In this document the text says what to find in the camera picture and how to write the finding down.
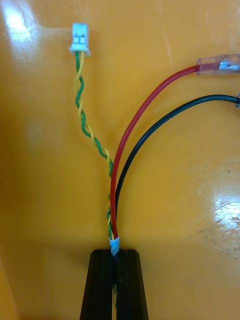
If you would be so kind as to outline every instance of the white connector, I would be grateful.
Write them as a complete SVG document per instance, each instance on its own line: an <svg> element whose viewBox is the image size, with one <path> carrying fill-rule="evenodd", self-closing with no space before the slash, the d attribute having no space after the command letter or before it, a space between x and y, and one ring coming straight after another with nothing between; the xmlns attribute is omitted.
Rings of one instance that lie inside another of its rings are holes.
<svg viewBox="0 0 240 320"><path fill-rule="evenodd" d="M71 53L75 51L85 52L87 56L90 56L89 28L86 23L72 24L72 44L69 50Z"/></svg>

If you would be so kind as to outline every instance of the yellow surface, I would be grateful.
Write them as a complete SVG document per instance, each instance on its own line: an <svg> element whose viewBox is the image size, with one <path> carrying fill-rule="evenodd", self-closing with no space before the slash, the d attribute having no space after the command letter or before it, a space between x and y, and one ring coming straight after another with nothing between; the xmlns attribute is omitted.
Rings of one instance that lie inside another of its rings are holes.
<svg viewBox="0 0 240 320"><path fill-rule="evenodd" d="M199 57L240 51L240 1L0 0L0 7L0 257L20 320L76 320L90 252L108 247L110 185L78 120L72 23L89 24L84 110L114 157L164 78ZM202 95L236 95L239 80L191 75L171 85L139 121L120 168L157 119ZM229 103L184 112L137 155L118 231L121 246L140 253L150 320L239 319L239 181L240 113ZM0 297L8 299L4 279Z"/></svg>

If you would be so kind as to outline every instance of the black plastic holder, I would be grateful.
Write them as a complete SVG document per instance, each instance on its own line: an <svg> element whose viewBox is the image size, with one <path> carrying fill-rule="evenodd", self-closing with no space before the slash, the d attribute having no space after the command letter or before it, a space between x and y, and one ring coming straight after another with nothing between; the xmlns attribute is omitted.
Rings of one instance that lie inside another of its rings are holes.
<svg viewBox="0 0 240 320"><path fill-rule="evenodd" d="M112 291L116 284L116 320L148 320L139 253L110 250L91 253L80 320L111 320Z"/></svg>

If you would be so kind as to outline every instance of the white plastic connector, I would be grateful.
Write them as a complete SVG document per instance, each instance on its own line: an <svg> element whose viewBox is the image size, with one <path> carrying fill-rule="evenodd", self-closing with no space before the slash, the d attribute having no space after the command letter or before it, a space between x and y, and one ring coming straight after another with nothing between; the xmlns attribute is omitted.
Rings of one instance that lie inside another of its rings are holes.
<svg viewBox="0 0 240 320"><path fill-rule="evenodd" d="M72 44L69 50L71 53L75 51L85 52L87 56L90 56L89 28L86 23L72 24Z"/></svg>
<svg viewBox="0 0 240 320"><path fill-rule="evenodd" d="M240 54L223 54L198 59L198 75L225 76L240 73Z"/></svg>

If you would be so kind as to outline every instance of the white tape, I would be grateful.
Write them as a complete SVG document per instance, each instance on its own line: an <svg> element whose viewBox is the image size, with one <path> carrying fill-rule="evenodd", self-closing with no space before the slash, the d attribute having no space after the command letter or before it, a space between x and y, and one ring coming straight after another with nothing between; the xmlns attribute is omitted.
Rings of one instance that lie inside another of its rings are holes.
<svg viewBox="0 0 240 320"><path fill-rule="evenodd" d="M119 252L120 248L119 236L114 240L109 239L109 243L111 248L111 254L115 257L115 255Z"/></svg>

